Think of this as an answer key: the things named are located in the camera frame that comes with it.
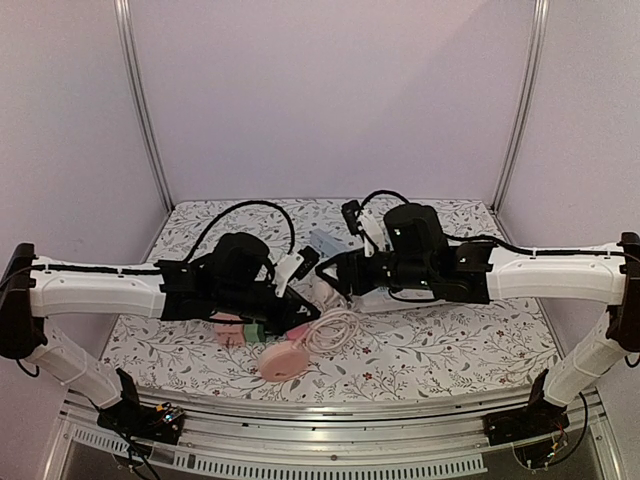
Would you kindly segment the white plug block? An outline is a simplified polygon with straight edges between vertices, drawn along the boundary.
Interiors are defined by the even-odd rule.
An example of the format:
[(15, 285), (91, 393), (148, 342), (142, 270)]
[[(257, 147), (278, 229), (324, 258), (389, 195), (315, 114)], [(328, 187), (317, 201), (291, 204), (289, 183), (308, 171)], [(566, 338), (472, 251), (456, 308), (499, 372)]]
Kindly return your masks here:
[(321, 279), (315, 279), (312, 282), (311, 293), (312, 302), (323, 311), (347, 306), (347, 302), (343, 296)]

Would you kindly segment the white colourful power strip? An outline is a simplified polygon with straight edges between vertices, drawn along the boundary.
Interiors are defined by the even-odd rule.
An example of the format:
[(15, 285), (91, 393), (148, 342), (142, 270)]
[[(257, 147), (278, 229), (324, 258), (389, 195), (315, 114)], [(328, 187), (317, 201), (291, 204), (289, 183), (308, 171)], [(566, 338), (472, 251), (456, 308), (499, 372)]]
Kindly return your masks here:
[(354, 309), (367, 314), (385, 313), (418, 307), (444, 304), (437, 300), (430, 290), (401, 290), (390, 292), (379, 288), (354, 300)]

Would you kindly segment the blue power strip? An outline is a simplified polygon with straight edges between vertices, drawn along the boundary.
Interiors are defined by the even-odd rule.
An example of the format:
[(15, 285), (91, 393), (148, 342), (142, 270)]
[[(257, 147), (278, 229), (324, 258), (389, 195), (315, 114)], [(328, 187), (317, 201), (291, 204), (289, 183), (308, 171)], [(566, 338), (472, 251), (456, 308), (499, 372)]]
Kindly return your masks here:
[(311, 247), (316, 250), (322, 258), (331, 258), (350, 250), (348, 245), (322, 229), (311, 230), (309, 240)]

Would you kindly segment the green beige socket adapter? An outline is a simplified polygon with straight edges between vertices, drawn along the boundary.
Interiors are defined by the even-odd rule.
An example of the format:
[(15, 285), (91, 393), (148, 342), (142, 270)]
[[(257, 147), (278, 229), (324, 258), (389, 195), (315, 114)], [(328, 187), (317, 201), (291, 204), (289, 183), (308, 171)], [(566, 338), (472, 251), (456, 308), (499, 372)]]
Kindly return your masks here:
[(245, 324), (243, 335), (246, 343), (264, 343), (266, 341), (265, 328), (263, 324)]

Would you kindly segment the light pink cube socket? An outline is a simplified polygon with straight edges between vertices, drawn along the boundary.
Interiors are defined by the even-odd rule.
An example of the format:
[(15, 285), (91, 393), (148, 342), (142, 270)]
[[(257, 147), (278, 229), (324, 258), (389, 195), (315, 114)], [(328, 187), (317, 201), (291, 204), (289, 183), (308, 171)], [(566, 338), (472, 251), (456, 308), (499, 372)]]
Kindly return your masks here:
[(216, 313), (214, 320), (214, 333), (218, 344), (226, 347), (243, 347), (246, 344), (244, 337), (244, 323), (240, 317), (227, 313)]

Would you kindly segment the pink plug adapter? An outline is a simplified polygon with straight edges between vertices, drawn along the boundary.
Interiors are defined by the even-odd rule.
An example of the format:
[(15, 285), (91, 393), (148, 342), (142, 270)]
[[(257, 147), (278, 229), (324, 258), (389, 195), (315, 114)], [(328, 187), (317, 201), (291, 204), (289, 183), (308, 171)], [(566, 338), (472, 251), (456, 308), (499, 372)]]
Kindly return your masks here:
[(308, 328), (309, 326), (307, 324), (296, 326), (287, 331), (285, 336), (288, 340), (297, 340), (307, 332)]

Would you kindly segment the pink round cable reel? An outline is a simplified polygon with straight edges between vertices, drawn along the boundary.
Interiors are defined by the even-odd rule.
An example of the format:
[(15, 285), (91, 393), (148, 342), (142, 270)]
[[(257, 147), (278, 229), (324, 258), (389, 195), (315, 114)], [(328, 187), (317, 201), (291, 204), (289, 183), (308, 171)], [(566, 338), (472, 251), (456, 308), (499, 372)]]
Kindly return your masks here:
[(258, 371), (268, 382), (284, 382), (299, 376), (309, 364), (309, 353), (292, 341), (267, 347), (258, 358)]

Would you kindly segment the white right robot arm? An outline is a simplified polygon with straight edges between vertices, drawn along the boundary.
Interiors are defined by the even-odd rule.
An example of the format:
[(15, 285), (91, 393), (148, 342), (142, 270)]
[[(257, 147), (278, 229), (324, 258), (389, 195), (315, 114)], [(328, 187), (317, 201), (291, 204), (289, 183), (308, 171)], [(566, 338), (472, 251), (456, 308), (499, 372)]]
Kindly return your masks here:
[(490, 235), (448, 235), (436, 210), (417, 203), (392, 208), (381, 223), (367, 219), (356, 201), (344, 204), (342, 214), (364, 246), (319, 264), (316, 274), (345, 299), (385, 288), (427, 290), (437, 301), (464, 304), (512, 298), (605, 304), (591, 332), (536, 379), (517, 415), (524, 435), (539, 435), (584, 388), (639, 350), (639, 237), (633, 232), (603, 246), (538, 249)]

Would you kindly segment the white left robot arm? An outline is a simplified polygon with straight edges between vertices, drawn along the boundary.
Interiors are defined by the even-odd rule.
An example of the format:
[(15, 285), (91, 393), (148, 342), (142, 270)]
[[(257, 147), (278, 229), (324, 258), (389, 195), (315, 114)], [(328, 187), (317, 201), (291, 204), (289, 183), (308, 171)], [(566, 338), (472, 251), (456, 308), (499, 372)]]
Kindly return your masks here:
[(295, 247), (277, 262), (269, 247), (245, 233), (226, 233), (212, 252), (134, 266), (60, 263), (19, 244), (1, 279), (1, 355), (29, 362), (83, 394), (128, 434), (148, 426), (134, 380), (107, 367), (57, 330), (61, 314), (126, 314), (161, 321), (260, 324), (281, 335), (319, 318), (289, 283), (319, 261)]

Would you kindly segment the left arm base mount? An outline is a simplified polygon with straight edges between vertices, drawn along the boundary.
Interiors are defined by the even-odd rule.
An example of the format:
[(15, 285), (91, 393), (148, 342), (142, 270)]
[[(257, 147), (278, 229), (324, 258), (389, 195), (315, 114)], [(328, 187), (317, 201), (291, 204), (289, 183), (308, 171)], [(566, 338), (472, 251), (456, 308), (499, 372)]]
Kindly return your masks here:
[(115, 370), (121, 382), (119, 401), (98, 409), (97, 425), (126, 437), (177, 445), (182, 434), (185, 411), (170, 402), (156, 406), (140, 403), (133, 378), (121, 368)]

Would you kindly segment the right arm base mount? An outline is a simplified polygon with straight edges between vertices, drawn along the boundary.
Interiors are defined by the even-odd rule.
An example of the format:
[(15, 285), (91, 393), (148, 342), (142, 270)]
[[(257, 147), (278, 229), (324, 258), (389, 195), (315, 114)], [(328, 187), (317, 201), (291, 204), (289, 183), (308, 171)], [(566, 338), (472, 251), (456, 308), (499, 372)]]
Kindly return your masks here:
[(550, 434), (569, 426), (567, 405), (550, 403), (544, 393), (548, 373), (545, 369), (535, 379), (525, 406), (482, 417), (483, 432), (491, 446)]

